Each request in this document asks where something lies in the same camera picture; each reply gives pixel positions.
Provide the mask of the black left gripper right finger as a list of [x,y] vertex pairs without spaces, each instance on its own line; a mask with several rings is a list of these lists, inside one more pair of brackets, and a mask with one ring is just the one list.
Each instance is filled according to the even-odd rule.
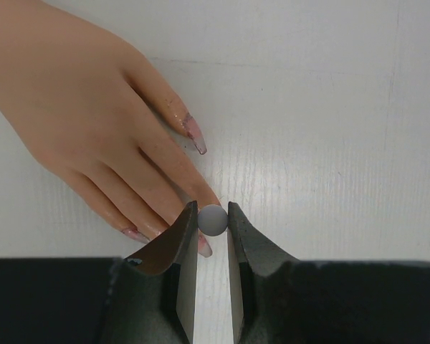
[[228,215],[235,343],[430,343],[430,262],[300,260]]

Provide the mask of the mannequin hand with painted nails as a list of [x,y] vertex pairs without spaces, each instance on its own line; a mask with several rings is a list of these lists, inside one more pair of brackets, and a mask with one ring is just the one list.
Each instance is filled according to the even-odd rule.
[[106,29],[43,1],[0,1],[0,111],[33,157],[111,227],[146,243],[218,198],[169,129],[206,153],[188,108]]

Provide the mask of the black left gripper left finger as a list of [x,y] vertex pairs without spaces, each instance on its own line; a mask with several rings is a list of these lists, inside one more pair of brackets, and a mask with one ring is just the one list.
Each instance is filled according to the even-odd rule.
[[126,258],[0,258],[0,343],[191,343],[197,215]]

